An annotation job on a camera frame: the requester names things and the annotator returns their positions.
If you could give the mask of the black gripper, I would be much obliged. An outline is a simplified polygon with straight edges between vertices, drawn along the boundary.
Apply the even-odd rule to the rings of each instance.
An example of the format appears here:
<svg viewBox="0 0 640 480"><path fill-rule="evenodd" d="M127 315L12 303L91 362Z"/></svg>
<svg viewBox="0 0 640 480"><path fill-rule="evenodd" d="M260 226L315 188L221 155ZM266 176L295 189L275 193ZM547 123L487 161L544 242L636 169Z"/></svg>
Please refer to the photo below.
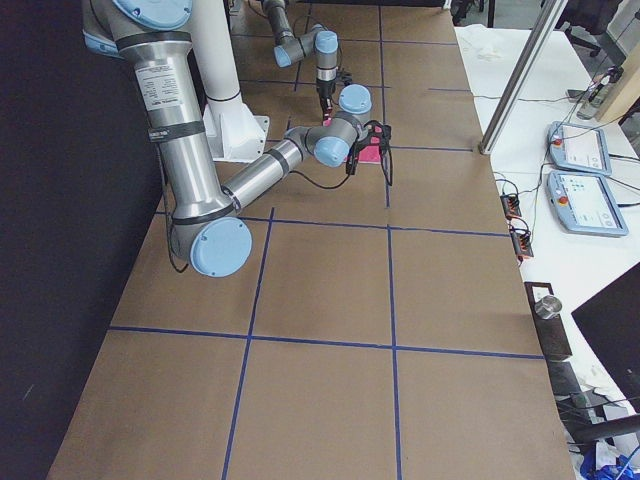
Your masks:
<svg viewBox="0 0 640 480"><path fill-rule="evenodd" d="M334 80L316 79L316 91L322 106L323 120L330 122L333 113Z"/></svg>
<svg viewBox="0 0 640 480"><path fill-rule="evenodd" d="M379 148L381 170L386 185L392 186L394 178L393 152L391 149L392 127L387 124L382 124L377 120L370 120L365 124L364 133L365 137L355 142L346 157L346 174L356 174L357 165L360 163L358 161L360 151L369 144L372 138L378 137L380 139Z"/></svg>

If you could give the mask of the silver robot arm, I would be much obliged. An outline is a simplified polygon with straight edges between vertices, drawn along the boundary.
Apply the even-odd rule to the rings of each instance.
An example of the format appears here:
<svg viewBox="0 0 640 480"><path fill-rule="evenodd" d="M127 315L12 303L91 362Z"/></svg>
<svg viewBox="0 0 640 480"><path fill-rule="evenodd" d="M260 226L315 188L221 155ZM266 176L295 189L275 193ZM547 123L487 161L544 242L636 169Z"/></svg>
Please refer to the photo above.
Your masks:
<svg viewBox="0 0 640 480"><path fill-rule="evenodd" d="M281 68L292 66L307 57L316 59L316 92L322 110L322 124L327 125L334 107L332 96L338 73L338 36L322 24L315 24L308 32L296 36L288 21L287 5L286 1L281 0L261 2L275 40L274 58Z"/></svg>
<svg viewBox="0 0 640 480"><path fill-rule="evenodd" d="M342 89L339 39L323 25L296 35L283 1L262 11L275 39L277 64L311 57L323 119L295 127L266 147L269 121L244 103L221 1L86 1L83 34L89 50L128 61L146 109L149 140L159 156L170 261L209 277L235 273L252 237L239 213L307 158L353 175L376 159L393 176L391 129L373 120L369 90Z"/></svg>

